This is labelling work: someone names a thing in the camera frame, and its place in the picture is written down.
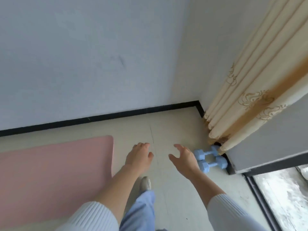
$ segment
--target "hand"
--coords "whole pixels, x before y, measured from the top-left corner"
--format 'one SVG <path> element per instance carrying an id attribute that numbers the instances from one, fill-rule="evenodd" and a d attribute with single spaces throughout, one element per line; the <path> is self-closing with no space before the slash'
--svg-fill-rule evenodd
<path id="1" fill-rule="evenodd" d="M 180 174 L 190 180 L 196 172 L 200 171 L 197 160 L 187 147 L 183 147 L 180 144 L 174 144 L 174 146 L 180 151 L 180 158 L 176 158 L 174 155 L 169 154 L 169 159 Z"/>
<path id="2" fill-rule="evenodd" d="M 138 143 L 133 146 L 133 149 L 126 157 L 125 165 L 136 170 L 138 177 L 149 169 L 154 157 L 153 153 L 149 152 L 149 146 L 149 143 Z"/>

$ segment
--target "curtain fold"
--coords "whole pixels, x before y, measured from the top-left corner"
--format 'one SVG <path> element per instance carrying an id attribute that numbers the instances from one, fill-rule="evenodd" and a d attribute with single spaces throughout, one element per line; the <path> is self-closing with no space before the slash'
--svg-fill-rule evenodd
<path id="1" fill-rule="evenodd" d="M 209 142 L 221 143 L 220 153 L 302 97 L 295 89 L 308 73 L 307 10 L 308 0 L 274 0 L 233 63 L 204 115 Z"/>

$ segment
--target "white sleeve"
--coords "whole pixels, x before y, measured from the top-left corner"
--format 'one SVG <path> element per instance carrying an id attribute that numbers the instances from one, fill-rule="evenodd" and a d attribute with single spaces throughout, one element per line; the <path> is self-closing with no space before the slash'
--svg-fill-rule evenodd
<path id="1" fill-rule="evenodd" d="M 119 231 L 119 225 L 107 207 L 99 202 L 88 202 L 56 231 Z"/>
<path id="2" fill-rule="evenodd" d="M 215 231 L 266 231 L 226 194 L 211 198 L 207 211 Z"/>

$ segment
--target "shoe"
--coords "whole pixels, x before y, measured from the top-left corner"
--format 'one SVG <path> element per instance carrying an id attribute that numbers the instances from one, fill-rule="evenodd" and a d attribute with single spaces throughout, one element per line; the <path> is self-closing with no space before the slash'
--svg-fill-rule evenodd
<path id="1" fill-rule="evenodd" d="M 151 187 L 151 181 L 149 177 L 143 177 L 140 182 L 140 187 L 139 187 L 140 192 L 142 193 L 144 191 L 151 190 L 151 189 L 152 187 Z"/>

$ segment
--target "pant leg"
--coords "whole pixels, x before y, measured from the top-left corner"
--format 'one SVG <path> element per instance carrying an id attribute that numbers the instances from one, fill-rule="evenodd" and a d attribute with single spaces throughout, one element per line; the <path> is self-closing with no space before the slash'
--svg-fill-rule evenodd
<path id="1" fill-rule="evenodd" d="M 153 190 L 143 192 L 123 217 L 120 231 L 155 231 L 154 202 Z"/>

